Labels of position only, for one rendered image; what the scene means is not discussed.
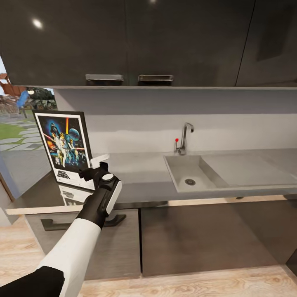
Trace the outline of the poster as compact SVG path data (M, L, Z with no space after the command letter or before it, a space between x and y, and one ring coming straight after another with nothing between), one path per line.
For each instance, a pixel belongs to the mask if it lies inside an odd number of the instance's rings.
M92 167L84 112L32 110L57 183L95 192L97 183L79 177Z

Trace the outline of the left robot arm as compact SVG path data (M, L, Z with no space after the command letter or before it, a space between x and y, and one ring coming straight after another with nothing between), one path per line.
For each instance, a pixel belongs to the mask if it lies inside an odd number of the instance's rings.
M85 181L98 188L50 253L33 273L0 287L0 297L77 297L83 285L98 237L122 189L122 181L108 172L109 154L90 160L91 168L78 169Z

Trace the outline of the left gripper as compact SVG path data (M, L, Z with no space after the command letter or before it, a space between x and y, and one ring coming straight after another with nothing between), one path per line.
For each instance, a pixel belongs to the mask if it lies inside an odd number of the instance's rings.
M84 178L85 181L90 181L93 179L95 181L95 175L100 172L100 171L108 171L108 165L107 163L103 162L100 163L100 167L93 169L93 168L88 168L85 170L78 169L79 177L82 179Z

